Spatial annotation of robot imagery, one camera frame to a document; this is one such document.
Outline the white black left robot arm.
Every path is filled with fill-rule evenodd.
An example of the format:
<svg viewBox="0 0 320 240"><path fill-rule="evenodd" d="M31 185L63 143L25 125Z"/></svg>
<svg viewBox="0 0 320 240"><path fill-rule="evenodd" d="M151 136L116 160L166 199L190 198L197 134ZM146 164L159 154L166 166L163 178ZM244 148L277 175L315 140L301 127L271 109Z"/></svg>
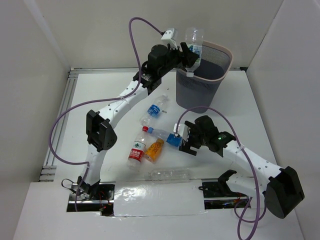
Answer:
<svg viewBox="0 0 320 240"><path fill-rule="evenodd" d="M90 110L86 114L87 166L77 179L80 192L86 199L92 200L99 193L102 164L107 151L118 139L115 128L122 117L150 95L162 83L164 75L172 69L191 68L199 58L185 42L177 48L157 44L118 100L99 111Z"/></svg>

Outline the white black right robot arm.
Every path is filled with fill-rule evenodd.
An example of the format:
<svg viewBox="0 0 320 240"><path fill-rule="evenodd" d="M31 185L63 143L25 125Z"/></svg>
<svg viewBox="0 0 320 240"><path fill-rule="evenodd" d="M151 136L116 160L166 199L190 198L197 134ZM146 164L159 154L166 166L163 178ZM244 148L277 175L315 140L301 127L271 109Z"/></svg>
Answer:
<svg viewBox="0 0 320 240"><path fill-rule="evenodd" d="M230 166L218 178L218 190L223 196L242 193L256 197L276 217L284 219L304 198L297 172L290 166L276 165L236 141L227 131L219 131L213 120L201 116L194 122L175 124L174 132L182 137L179 150L196 155L202 146L230 161Z"/></svg>

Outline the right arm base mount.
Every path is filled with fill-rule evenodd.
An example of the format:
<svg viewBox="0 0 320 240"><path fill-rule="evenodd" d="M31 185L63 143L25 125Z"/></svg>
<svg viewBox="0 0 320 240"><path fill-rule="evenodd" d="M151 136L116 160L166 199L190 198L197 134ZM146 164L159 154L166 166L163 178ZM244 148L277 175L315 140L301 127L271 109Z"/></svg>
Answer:
<svg viewBox="0 0 320 240"><path fill-rule="evenodd" d="M206 210L233 209L236 204L244 208L249 198L243 193L231 191L227 186L227 180L236 171L227 170L216 180L205 180L198 189L203 193L204 208Z"/></svg>

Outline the clear bottle blue cap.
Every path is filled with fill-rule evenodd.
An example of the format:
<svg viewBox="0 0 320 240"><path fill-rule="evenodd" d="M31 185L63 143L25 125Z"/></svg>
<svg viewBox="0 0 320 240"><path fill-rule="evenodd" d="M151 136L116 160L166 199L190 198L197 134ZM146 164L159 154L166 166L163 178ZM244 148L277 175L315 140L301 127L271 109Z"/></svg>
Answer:
<svg viewBox="0 0 320 240"><path fill-rule="evenodd" d="M162 129L156 129L153 127L149 127L147 133L152 135L157 139L162 139L164 142L168 143L169 145L179 148L182 144L182 137L175 136L175 134L170 133L168 131Z"/></svg>

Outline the clear bottle red cap label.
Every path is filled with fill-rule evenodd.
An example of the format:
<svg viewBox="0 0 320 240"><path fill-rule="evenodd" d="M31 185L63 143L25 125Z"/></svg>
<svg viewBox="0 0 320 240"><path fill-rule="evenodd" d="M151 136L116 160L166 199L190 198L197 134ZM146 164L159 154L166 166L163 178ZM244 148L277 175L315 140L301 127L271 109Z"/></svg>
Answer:
<svg viewBox="0 0 320 240"><path fill-rule="evenodd" d="M149 128L147 126L143 126L133 142L127 158L127 166L132 170L137 170L141 166L141 161L147 145L148 130Z"/></svg>

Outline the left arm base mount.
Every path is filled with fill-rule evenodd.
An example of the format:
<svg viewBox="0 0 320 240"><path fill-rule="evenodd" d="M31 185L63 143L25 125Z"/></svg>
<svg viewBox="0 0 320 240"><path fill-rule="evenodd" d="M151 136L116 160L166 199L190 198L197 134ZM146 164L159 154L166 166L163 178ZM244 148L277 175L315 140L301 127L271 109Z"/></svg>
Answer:
<svg viewBox="0 0 320 240"><path fill-rule="evenodd" d="M97 212L101 216L114 216L115 184L113 182L100 182L97 189L92 193L85 193L82 189L77 192L76 182L65 178L61 186L69 191L66 211L74 212Z"/></svg>

